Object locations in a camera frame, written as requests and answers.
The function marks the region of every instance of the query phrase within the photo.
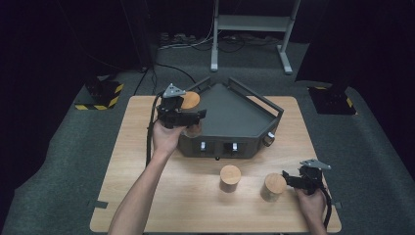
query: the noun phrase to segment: wooden table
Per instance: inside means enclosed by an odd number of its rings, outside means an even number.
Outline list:
[[[317,159],[299,105],[293,97],[266,97],[285,110],[275,142],[249,160],[183,157],[176,150],[156,191],[146,232],[247,233],[305,232],[307,226],[293,188],[277,202],[265,202],[260,189],[265,176],[286,170],[299,175],[300,161]],[[90,228],[106,232],[119,203],[144,170],[147,126],[154,97],[135,96],[128,103]],[[242,178],[233,193],[219,189],[220,170],[235,165]],[[342,225],[333,207],[328,231]]]

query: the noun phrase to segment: gray carpet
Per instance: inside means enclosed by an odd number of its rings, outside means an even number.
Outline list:
[[[220,44],[231,50],[234,45]],[[339,234],[413,234],[415,184],[382,128],[358,92],[347,95],[357,116],[322,116],[306,90],[317,82],[295,82],[307,49],[290,43],[287,54],[294,74],[284,75],[274,45],[246,46],[235,53],[219,52],[219,70],[210,72],[210,51],[192,48],[160,50],[160,64],[181,68],[196,80],[236,77],[261,95],[297,98],[311,141],[320,161],[333,169],[325,172],[343,225]],[[182,72],[155,66],[156,92],[170,82],[188,87]],[[156,77],[149,71],[138,95],[152,94]],[[122,122],[128,99],[142,74],[121,72],[124,84],[115,107],[107,111],[68,113],[50,142],[43,167],[16,191],[3,234],[93,234],[89,229]]]

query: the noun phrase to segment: metal bracket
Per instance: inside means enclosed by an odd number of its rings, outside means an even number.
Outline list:
[[[302,162],[300,162],[300,164],[301,165],[306,165],[308,167],[313,167],[313,168],[322,168],[322,169],[331,169],[332,168],[328,164],[323,164],[320,161],[315,160],[315,159],[302,161]]]
[[[173,83],[170,83],[168,87],[165,89],[164,93],[162,94],[163,98],[171,98],[176,96],[185,95],[186,91],[179,89],[173,85]]]

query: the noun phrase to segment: metal box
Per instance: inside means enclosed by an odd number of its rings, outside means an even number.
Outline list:
[[[190,138],[181,135],[178,148],[186,157],[252,158],[274,141],[284,110],[230,77],[227,84],[212,83],[208,77],[186,91],[199,93],[199,110],[207,109],[202,133]],[[276,111],[265,110],[250,97]]]

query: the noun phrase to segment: human arm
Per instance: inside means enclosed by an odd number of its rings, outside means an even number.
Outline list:
[[[109,234],[142,234],[162,171],[174,152],[184,127],[167,129],[156,121],[152,160],[122,200],[111,222]]]
[[[312,235],[326,235],[323,223],[323,212],[326,208],[326,198],[320,189],[314,194],[306,195],[301,189],[295,189],[300,201],[300,209]]]

